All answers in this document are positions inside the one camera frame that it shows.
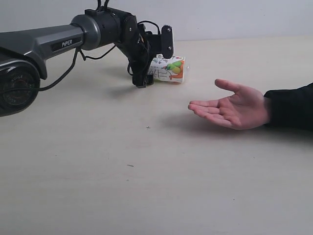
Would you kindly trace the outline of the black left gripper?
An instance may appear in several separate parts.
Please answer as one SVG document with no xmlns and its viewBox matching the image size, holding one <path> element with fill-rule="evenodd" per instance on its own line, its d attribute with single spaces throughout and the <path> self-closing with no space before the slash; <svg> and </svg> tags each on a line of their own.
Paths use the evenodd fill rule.
<svg viewBox="0 0 313 235">
<path fill-rule="evenodd" d="M 145 23 L 156 26 L 157 34 L 146 31 Z M 130 13 L 121 19 L 120 41 L 114 44 L 127 57 L 133 73 L 133 84 L 137 88 L 154 84 L 154 75 L 147 73 L 152 59 L 160 51 L 160 36 L 159 26 L 152 21 L 137 22 L 136 16 Z"/>
</svg>

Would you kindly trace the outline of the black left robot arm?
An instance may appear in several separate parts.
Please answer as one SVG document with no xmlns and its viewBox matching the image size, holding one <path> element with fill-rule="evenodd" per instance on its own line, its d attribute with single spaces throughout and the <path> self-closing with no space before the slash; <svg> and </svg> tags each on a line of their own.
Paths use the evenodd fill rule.
<svg viewBox="0 0 313 235">
<path fill-rule="evenodd" d="M 133 84 L 152 83 L 151 61 L 161 52 L 160 34 L 147 32 L 136 16 L 100 4 L 73 18 L 70 24 L 0 35 L 0 114 L 9 116 L 28 108 L 44 89 L 46 61 L 74 50 L 75 54 L 106 45 L 128 59 Z"/>
</svg>

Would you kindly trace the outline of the black sleeved forearm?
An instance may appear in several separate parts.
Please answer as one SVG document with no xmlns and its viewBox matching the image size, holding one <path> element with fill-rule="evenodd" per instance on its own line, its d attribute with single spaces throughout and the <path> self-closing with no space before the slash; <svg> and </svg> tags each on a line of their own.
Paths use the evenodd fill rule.
<svg viewBox="0 0 313 235">
<path fill-rule="evenodd" d="M 313 85 L 269 90 L 264 94 L 269 101 L 268 127 L 313 130 Z"/>
</svg>

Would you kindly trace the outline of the person's open hand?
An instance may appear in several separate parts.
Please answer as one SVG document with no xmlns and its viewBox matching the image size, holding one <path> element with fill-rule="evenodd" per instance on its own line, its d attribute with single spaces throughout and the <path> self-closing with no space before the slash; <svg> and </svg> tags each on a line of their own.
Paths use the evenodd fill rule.
<svg viewBox="0 0 313 235">
<path fill-rule="evenodd" d="M 269 123 L 269 100 L 257 89 L 216 79 L 215 85 L 233 95 L 217 100 L 190 101 L 188 109 L 212 124 L 234 130 L 248 130 Z"/>
</svg>

